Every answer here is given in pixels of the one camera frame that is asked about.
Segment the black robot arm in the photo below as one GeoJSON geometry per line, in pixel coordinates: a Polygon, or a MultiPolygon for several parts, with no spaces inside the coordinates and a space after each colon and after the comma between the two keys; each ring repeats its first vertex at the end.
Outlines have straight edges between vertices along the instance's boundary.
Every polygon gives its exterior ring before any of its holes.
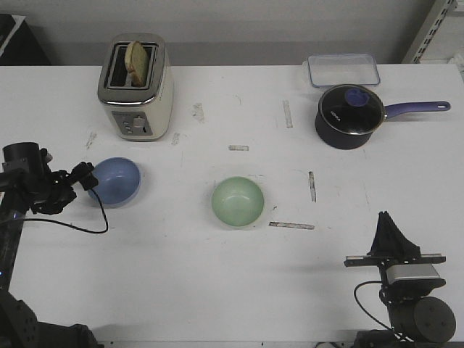
{"type": "Polygon", "coordinates": [[[446,283],[435,268],[445,261],[442,254],[422,253],[388,212],[380,212],[370,251],[346,257],[344,266],[378,268],[378,296],[389,324],[358,331],[354,347],[444,347],[456,332],[456,319],[450,306],[431,292],[446,283]]]}
{"type": "Polygon", "coordinates": [[[98,347],[91,329],[83,324],[60,326],[37,319],[34,311],[9,291],[22,228],[28,211],[56,215],[84,190],[97,186],[93,165],[81,162],[71,172],[51,171],[51,155],[34,142],[3,148],[1,164],[1,346],[98,347]]]}

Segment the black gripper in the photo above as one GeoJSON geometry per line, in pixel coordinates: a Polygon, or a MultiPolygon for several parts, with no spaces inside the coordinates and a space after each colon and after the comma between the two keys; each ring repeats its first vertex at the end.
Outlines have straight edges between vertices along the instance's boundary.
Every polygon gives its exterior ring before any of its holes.
{"type": "Polygon", "coordinates": [[[376,232],[370,251],[365,255],[346,256],[344,266],[368,267],[381,269],[393,265],[441,264],[446,257],[440,253],[421,254],[421,248],[408,240],[398,229],[387,211],[379,212],[376,232]]]}
{"type": "Polygon", "coordinates": [[[30,188],[30,209],[33,214],[56,215],[77,198],[73,185],[69,182],[80,181],[84,190],[98,186],[98,179],[92,174],[94,166],[90,162],[80,162],[71,174],[58,170],[45,174],[30,188]]]}

